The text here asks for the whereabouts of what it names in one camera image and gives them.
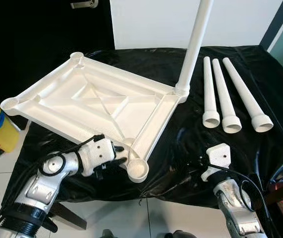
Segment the white cylindrical leg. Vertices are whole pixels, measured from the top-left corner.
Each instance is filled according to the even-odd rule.
[[[251,117],[251,123],[256,132],[265,132],[270,130],[274,124],[270,118],[264,114],[255,98],[247,88],[246,84],[238,74],[229,58],[224,58],[223,63]]]
[[[185,97],[189,95],[190,81],[192,78],[197,56],[202,45],[203,36],[208,19],[210,17],[213,2],[214,0],[201,0],[200,2],[179,81],[175,85],[176,95]]]
[[[241,123],[235,114],[226,83],[222,74],[221,66],[218,59],[212,60],[217,92],[219,94],[221,110],[223,114],[222,125],[226,133],[236,133],[241,130]]]
[[[220,115],[216,109],[211,62],[208,56],[204,57],[204,114],[203,125],[214,128],[220,124]]]

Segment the white plastic table top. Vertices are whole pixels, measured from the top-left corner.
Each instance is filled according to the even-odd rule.
[[[181,99],[173,87],[76,52],[0,107],[75,143],[104,134],[125,148],[117,157],[127,157],[130,179],[142,182],[149,170],[145,161]]]

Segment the white wall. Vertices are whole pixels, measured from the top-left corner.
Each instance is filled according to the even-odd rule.
[[[215,0],[203,46],[258,45],[283,0]],[[116,49],[187,48],[199,0],[111,0]]]

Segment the floor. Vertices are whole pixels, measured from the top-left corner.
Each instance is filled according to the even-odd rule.
[[[0,157],[0,203],[20,153],[26,131],[20,132],[16,149]],[[197,238],[229,238],[220,210],[163,202],[155,198],[124,202],[92,201],[62,203],[88,222],[79,231],[60,219],[54,222],[57,233],[41,228],[37,238],[99,238],[103,229],[111,229],[118,238],[163,238],[164,233],[183,230]]]

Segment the black plastic sheet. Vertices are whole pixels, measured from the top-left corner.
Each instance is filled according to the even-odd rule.
[[[115,67],[174,86],[178,80],[184,49],[137,49],[98,51],[87,54]],[[257,133],[229,75],[221,68],[242,130],[226,134],[222,126],[208,129],[202,125],[204,112],[203,57],[229,57],[247,87],[272,119],[273,129]],[[218,111],[221,112],[216,92]],[[213,186],[203,182],[198,159],[206,149],[220,143],[231,148],[230,168],[249,175],[264,192],[271,183],[283,181],[283,67],[259,46],[202,47],[192,76],[187,101],[177,106],[159,139],[149,164],[147,179],[140,184],[129,180],[120,167],[105,170],[102,180],[96,176],[75,175],[61,185],[59,201],[119,201],[157,197],[162,200],[205,207],[217,207]],[[51,131],[32,123],[12,173],[7,191],[19,173],[31,162],[51,151],[73,144]]]

